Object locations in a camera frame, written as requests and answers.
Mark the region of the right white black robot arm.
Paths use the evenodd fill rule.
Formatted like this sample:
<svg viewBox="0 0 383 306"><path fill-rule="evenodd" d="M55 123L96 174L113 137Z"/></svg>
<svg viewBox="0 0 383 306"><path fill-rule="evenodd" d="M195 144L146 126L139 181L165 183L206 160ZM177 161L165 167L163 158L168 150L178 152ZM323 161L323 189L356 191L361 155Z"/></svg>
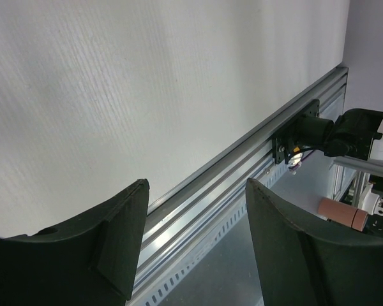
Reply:
<svg viewBox="0 0 383 306"><path fill-rule="evenodd" d="M339 116L324 138L322 151L327 157L368 160L373 142L383 136L379 127L383 112L354 108Z"/></svg>

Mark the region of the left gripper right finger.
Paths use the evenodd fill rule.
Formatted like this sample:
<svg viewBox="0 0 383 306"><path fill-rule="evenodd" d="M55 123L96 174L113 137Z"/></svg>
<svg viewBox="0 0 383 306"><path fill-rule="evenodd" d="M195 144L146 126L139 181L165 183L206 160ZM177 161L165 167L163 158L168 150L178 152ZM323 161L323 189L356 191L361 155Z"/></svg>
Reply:
<svg viewBox="0 0 383 306"><path fill-rule="evenodd" d="M383 238L327 222L246 182L266 305L383 305Z"/></svg>

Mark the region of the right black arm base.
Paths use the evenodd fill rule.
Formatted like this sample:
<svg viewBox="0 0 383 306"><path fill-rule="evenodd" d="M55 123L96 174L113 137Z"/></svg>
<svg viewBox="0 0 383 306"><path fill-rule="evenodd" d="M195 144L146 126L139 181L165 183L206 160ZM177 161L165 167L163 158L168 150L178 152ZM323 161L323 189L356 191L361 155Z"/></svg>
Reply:
<svg viewBox="0 0 383 306"><path fill-rule="evenodd" d="M272 135L274 162L288 164L296 147L322 149L333 126L332 120L320 118L320 101L311 100Z"/></svg>

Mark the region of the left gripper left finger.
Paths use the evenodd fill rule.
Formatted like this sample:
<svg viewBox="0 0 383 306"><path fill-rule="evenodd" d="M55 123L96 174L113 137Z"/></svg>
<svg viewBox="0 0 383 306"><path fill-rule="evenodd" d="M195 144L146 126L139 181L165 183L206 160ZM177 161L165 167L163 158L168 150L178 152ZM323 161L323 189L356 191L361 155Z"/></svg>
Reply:
<svg viewBox="0 0 383 306"><path fill-rule="evenodd" d="M0 305L124 305L132 297L149 202L140 179L34 235L0 238Z"/></svg>

